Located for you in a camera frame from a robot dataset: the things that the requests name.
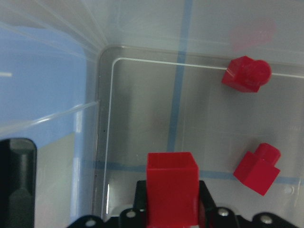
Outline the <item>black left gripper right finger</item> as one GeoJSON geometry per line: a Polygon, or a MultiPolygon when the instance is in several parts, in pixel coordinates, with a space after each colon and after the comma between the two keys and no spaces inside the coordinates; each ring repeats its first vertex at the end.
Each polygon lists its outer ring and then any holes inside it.
{"type": "Polygon", "coordinates": [[[216,207],[216,203],[213,200],[206,183],[203,180],[199,181],[199,213],[205,214],[216,207]]]}

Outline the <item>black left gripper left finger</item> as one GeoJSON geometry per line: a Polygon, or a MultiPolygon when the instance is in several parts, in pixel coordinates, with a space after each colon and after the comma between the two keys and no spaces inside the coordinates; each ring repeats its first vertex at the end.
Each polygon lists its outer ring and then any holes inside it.
{"type": "Polygon", "coordinates": [[[145,180],[139,180],[136,183],[133,208],[143,213],[147,211],[147,187],[145,180]]]}

